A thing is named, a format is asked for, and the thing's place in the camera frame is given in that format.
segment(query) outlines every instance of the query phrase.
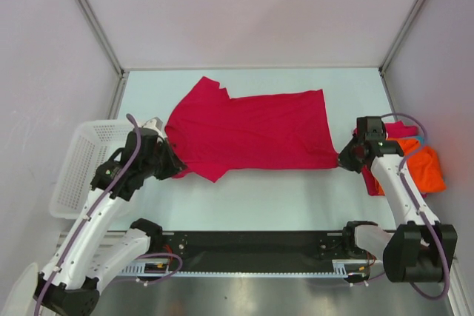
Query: red t-shirt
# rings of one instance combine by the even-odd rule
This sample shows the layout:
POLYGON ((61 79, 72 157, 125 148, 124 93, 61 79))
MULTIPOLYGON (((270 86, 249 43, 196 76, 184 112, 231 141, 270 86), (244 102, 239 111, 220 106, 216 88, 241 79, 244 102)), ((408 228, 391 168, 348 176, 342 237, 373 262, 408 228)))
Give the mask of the red t-shirt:
POLYGON ((337 153, 322 90, 230 98, 203 77, 173 110, 165 131, 176 155, 216 182, 229 169, 329 169, 337 153))

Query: plastic basket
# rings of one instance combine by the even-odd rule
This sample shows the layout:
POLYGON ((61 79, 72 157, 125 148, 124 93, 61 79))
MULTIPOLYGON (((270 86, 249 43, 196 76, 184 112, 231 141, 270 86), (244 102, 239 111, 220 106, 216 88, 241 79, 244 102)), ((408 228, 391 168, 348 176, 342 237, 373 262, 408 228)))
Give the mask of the plastic basket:
MULTIPOLYGON (((97 167, 125 145, 131 130, 133 125, 126 120, 88 121, 76 129, 50 202, 52 216, 79 216, 97 167)), ((128 205, 121 215, 130 211, 128 205)))

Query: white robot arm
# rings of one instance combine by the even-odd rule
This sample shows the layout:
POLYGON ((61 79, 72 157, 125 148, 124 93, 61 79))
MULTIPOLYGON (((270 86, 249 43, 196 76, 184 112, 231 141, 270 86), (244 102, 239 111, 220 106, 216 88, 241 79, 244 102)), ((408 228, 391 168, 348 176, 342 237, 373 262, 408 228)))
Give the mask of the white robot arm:
POLYGON ((453 262, 457 234, 441 224, 425 204, 413 181, 407 158, 396 141, 386 139, 380 117, 357 119, 357 133, 338 157, 350 171, 368 168, 384 189, 397 230, 385 232, 375 223, 348 223, 352 247, 370 252, 384 262, 392 282, 439 282, 453 262))
POLYGON ((162 246, 161 227, 139 219, 103 255, 95 256, 112 220, 149 177, 169 178, 185 168, 158 128, 147 121, 130 132, 124 148, 96 170, 86 203, 50 262, 41 270, 35 298, 65 316, 89 315, 100 293, 132 260, 162 246))

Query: white enclosure panel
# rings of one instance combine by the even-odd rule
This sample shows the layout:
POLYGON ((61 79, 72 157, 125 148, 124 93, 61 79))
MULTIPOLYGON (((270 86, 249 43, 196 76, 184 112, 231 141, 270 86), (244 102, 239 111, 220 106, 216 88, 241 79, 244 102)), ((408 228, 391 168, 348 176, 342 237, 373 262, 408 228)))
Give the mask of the white enclosure panel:
POLYGON ((456 254, 474 290, 474 0, 429 0, 391 64, 395 106, 419 118, 438 151, 448 189, 430 197, 453 223, 456 254))
MULTIPOLYGON (((352 138, 358 116, 390 111, 376 68, 141 71, 130 73, 119 118, 130 112, 140 120, 158 116, 167 122, 203 75, 234 98, 323 89, 337 151, 352 138)), ((133 200, 135 211, 111 229, 126 229, 140 217, 169 230, 340 229, 352 220, 394 227, 387 200, 369 196, 362 176, 342 168, 233 170, 215 184, 195 174, 149 179, 133 200)))
POLYGON ((0 309, 54 252, 48 204, 73 130, 105 118, 117 78, 74 0, 0 0, 0 309))
POLYGON ((126 68, 378 67, 415 0, 90 0, 126 68))

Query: metal frame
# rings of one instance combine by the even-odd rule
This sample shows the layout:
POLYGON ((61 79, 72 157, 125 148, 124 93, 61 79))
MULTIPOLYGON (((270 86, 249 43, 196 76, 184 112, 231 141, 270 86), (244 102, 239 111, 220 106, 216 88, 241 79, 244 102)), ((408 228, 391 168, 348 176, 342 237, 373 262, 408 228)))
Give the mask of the metal frame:
POLYGON ((81 8, 84 17, 87 20, 87 23, 90 25, 90 29, 92 30, 94 36, 97 38, 97 41, 101 45, 102 49, 107 56, 110 64, 112 65, 113 69, 116 71, 119 78, 121 78, 124 74, 123 69, 121 68, 119 59, 117 58, 112 45, 110 44, 107 36, 105 35, 104 29, 99 23, 96 14, 94 13, 92 7, 88 0, 76 0, 78 6, 81 8))
POLYGON ((107 118, 110 120, 116 119, 119 115, 121 100, 124 97, 125 87, 127 86, 129 74, 130 72, 124 72, 124 74, 121 75, 118 79, 117 87, 113 94, 112 103, 110 104, 110 109, 107 114, 107 118))
POLYGON ((393 58, 398 52, 398 49, 403 43, 403 40, 407 37, 407 34, 410 31, 410 28, 412 27, 413 23, 417 19, 418 14, 421 12, 421 9, 423 5, 425 4, 425 2, 426 0, 415 0, 415 3, 410 9, 410 12, 408 13, 407 18, 405 19, 403 25, 401 26, 401 29, 399 30, 397 36, 395 37, 395 40, 390 46, 390 49, 388 50, 387 55, 382 61, 382 64, 380 66, 380 72, 382 76, 386 73, 387 68, 390 66, 390 63, 392 63, 393 58))

